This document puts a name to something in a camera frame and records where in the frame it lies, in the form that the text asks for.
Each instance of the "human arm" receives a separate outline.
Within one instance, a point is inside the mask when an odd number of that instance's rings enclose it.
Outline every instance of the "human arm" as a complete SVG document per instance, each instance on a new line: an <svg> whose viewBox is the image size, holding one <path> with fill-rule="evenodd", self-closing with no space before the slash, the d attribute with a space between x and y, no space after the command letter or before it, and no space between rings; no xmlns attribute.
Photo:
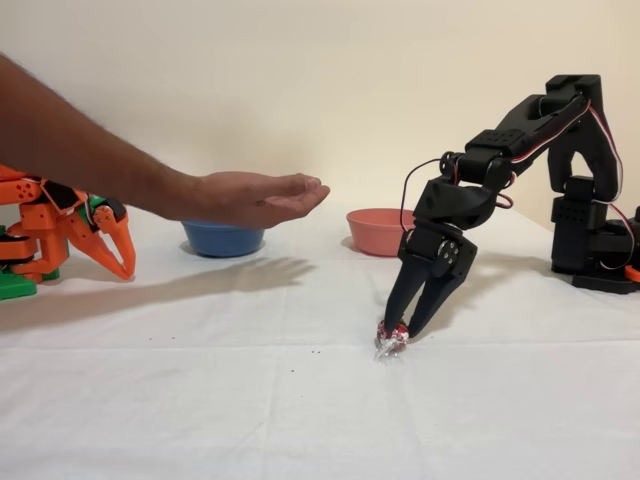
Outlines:
<svg viewBox="0 0 640 480"><path fill-rule="evenodd" d="M172 169L118 138L0 54L0 163L170 220L272 227L329 194L318 179Z"/></svg>

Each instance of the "wire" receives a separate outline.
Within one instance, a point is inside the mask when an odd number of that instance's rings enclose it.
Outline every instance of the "wire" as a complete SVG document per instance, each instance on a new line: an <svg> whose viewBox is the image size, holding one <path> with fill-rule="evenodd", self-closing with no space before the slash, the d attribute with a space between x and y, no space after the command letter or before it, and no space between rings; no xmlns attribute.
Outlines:
<svg viewBox="0 0 640 480"><path fill-rule="evenodd" d="M527 160L529 157L531 157L534 153L536 153L538 150L540 150L542 147L544 147L545 145L547 145L548 143L553 142L556 138L558 138L560 135L562 135L564 132L567 131L567 129L569 129L569 127L571 127L577 120L579 120L580 118L582 118L586 113L589 112L589 110L591 109L591 100L587 101L587 108L585 108L576 118L574 118L571 122L569 122L562 130L560 130L558 133L556 133L554 136L547 138L546 140L543 140L542 142L540 142L538 145L536 145L535 147L533 147L533 149L529 150L527 153L525 153L524 155L520 155L519 157L515 157L513 159L511 159L511 163L522 163L525 160Z"/></svg>
<svg viewBox="0 0 640 480"><path fill-rule="evenodd" d="M420 165L418 165L417 167L415 167L413 170L411 170L409 172L409 175L407 175L407 178L404 179L404 188L402 189L402 202L400 203L400 226L402 227L403 231L407 231L407 227L404 226L404 202L407 196L407 185L409 184L409 179L411 178L411 175L413 175L417 170L420 170L422 167L426 167L427 165L434 163L434 162L439 162L441 160L445 160L446 158L449 157L449 152L445 153L442 158L434 158L433 160L429 160L427 162L424 162Z"/></svg>
<svg viewBox="0 0 640 480"><path fill-rule="evenodd" d="M613 136L611 135L611 132L607 129L607 127L604 125L604 122L602 121L602 118L600 118L600 115L598 115L598 112L596 112L591 107L589 107L589 111L591 112L591 115L593 116L593 118L595 118L596 123L600 127L600 130L602 130L602 133L607 138L607 142L609 143L609 148L611 148L611 152L613 153L613 156L616 157L616 171L618 173L618 191L616 193L616 196L610 202L603 202L602 200L594 200L595 202L598 202L598 203L604 203L605 205L610 205L611 203L618 200L618 198L620 197L620 194L622 193L622 182L624 180L624 169L622 167L622 160L620 159L620 155L618 155L618 149L616 148L616 144L613 140Z"/></svg>
<svg viewBox="0 0 640 480"><path fill-rule="evenodd" d="M631 262L631 260L633 260L633 254L636 249L636 235L635 233L633 233L633 228L631 227L629 220L627 220L627 218L618 209L618 207L616 207L613 203L610 203L609 208L611 208L614 212L616 212L616 214L620 217L620 220L622 220L622 223L624 223L624 226L627 227L627 231L629 232L629 236L631 237L631 252L629 252L629 258L627 258L626 262L624 262L622 265L619 265L617 267L608 267L603 262L600 262L600 266L605 270L618 270L619 268L622 268L628 265Z"/></svg>

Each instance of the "plastic wrapper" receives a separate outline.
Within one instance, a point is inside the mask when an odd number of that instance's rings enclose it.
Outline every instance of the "plastic wrapper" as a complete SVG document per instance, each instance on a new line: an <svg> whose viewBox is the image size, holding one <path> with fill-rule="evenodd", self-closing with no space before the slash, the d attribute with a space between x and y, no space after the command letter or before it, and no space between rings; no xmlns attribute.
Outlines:
<svg viewBox="0 0 640 480"><path fill-rule="evenodd" d="M404 323L399 323L391 333L384 329L384 320L378 324L376 335L375 360L382 361L389 357L397 357L407 348L409 330Z"/></svg>

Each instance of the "green base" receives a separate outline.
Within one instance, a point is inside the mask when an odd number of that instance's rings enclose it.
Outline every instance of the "green base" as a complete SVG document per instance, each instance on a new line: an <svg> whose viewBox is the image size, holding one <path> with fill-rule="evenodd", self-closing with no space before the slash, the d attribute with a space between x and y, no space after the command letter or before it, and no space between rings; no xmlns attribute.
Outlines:
<svg viewBox="0 0 640 480"><path fill-rule="evenodd" d="M28 297L35 295L36 291L36 282L27 280L22 275L0 273L0 300Z"/></svg>

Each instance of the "robotic arm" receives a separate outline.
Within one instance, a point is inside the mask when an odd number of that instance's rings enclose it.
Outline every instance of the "robotic arm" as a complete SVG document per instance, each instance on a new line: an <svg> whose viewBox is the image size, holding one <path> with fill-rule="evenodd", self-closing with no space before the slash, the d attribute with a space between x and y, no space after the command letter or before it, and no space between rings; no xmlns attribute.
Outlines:
<svg viewBox="0 0 640 480"><path fill-rule="evenodd" d="M496 129L471 140L464 153L440 159L441 175L427 183L413 213L414 228L402 237L402 266L385 311L387 334L403 322L424 285L408 324L411 338L422 331L471 269L477 247L463 232L486 222L501 191L547 150L551 187L563 194L552 213L553 271L573 275L580 288L640 289L640 255L634 253L640 251L640 208L633 220L606 219L622 188L622 164L604 114L601 79L556 76L546 91L517 105ZM576 152L593 178L573 176Z"/></svg>

